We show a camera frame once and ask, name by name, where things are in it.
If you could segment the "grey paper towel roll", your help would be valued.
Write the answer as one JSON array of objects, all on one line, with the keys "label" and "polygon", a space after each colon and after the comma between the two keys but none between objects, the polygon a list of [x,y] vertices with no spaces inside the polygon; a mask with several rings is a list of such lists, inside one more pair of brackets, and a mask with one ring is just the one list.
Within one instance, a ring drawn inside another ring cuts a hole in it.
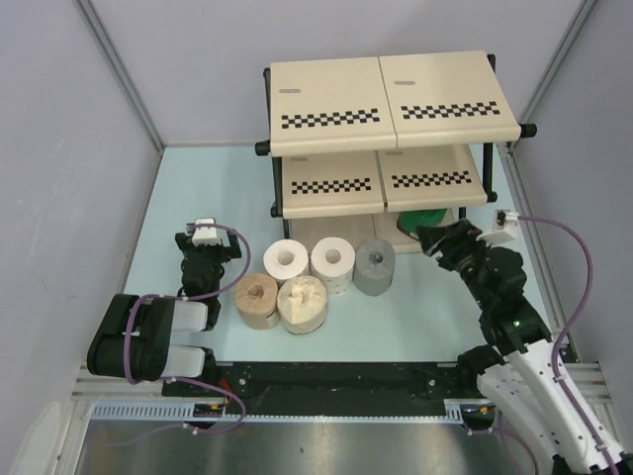
[{"label": "grey paper towel roll", "polygon": [[365,295],[377,297],[390,288],[396,268],[393,246],[383,239],[365,239],[356,248],[353,282]]}]

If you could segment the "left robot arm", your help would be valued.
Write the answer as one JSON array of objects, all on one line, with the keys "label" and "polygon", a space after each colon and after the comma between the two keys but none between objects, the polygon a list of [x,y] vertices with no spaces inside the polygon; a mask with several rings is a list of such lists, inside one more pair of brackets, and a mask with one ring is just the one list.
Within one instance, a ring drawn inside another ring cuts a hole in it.
[{"label": "left robot arm", "polygon": [[225,264],[242,257],[238,236],[228,231],[226,237],[228,243],[223,243],[218,228],[209,223],[176,234],[183,255],[178,293],[115,295],[89,346],[88,371],[133,383],[184,377],[195,394],[212,393],[219,372],[205,362],[207,352],[177,345],[172,335],[210,331],[216,326]]}]

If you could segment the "white pinkish paper roll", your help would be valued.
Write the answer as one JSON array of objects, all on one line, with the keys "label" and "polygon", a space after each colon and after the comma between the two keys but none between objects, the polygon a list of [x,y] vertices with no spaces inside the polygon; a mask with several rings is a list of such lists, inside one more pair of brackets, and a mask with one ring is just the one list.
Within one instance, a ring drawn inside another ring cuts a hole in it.
[{"label": "white pinkish paper roll", "polygon": [[266,272],[279,286],[294,277],[308,275],[310,270],[306,247],[294,239],[273,242],[264,252],[263,264]]}]

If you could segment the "white dotted paper roll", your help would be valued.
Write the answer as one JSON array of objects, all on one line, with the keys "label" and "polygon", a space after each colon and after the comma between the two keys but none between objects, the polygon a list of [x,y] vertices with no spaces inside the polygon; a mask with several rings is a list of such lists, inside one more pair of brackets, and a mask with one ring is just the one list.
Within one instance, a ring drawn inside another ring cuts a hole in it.
[{"label": "white dotted paper roll", "polygon": [[340,295],[352,283],[355,266],[354,247],[341,237],[325,237],[313,247],[311,274],[323,284],[328,295]]}]

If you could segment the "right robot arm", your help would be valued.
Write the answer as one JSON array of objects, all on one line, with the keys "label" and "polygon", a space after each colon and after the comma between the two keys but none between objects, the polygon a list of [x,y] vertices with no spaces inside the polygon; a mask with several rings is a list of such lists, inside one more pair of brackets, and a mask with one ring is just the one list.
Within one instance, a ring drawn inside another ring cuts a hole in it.
[{"label": "right robot arm", "polygon": [[459,274],[481,310],[485,344],[458,358],[456,384],[483,395],[514,428],[537,474],[629,474],[632,455],[590,408],[555,340],[524,295],[520,253],[505,247],[519,218],[498,212],[484,233],[461,219],[416,229],[423,253]]}]

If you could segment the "green paper towel roll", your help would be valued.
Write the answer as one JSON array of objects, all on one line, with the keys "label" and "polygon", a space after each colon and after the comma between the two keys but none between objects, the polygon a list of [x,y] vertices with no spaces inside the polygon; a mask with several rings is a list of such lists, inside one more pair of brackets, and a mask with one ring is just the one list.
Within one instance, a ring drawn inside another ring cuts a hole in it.
[{"label": "green paper towel roll", "polygon": [[418,239],[418,227],[436,227],[446,215],[446,209],[406,211],[399,214],[397,228],[406,236]]}]

